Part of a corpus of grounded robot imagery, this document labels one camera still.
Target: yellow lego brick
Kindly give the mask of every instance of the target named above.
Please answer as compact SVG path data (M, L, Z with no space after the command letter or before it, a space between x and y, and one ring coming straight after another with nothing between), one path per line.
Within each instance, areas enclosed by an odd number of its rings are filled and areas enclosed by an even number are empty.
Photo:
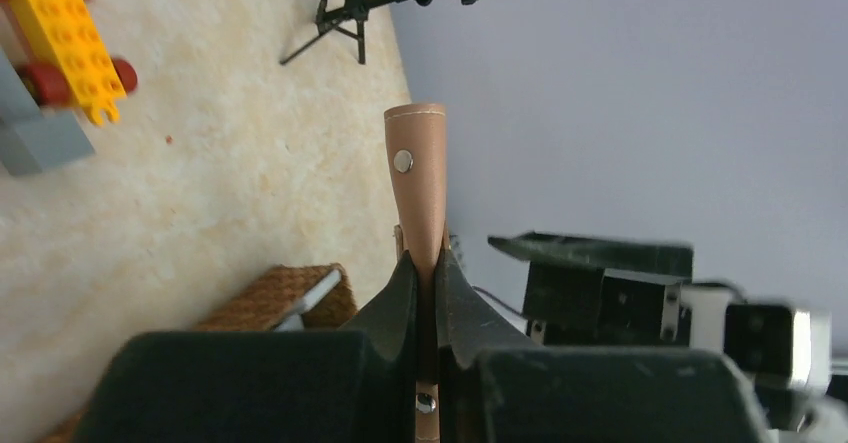
M126 97L106 46L84 0L9 0L9 7L38 61L59 68L71 88L72 106L96 125L101 113L117 123L115 100Z

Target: metal rivet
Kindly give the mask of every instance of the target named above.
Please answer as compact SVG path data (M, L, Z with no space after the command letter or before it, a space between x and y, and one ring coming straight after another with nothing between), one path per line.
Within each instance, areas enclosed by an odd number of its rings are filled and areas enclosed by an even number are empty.
M412 153L409 150L400 150L395 153L394 159L395 169L401 173L406 173L412 169Z
M415 395L415 409L429 415L436 411L436 399L427 393L418 393Z

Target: beige carpet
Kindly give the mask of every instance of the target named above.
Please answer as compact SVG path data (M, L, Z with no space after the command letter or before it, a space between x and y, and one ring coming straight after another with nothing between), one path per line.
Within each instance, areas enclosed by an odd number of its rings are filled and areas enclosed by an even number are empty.
M408 102L393 29L373 13L367 66L333 35L280 67L314 34L316 4L89 3L139 91L120 125L84 123L93 158L0 170L0 441L77 409L130 335L189 326L273 264L339 262L360 304L386 282L397 216L382 112Z

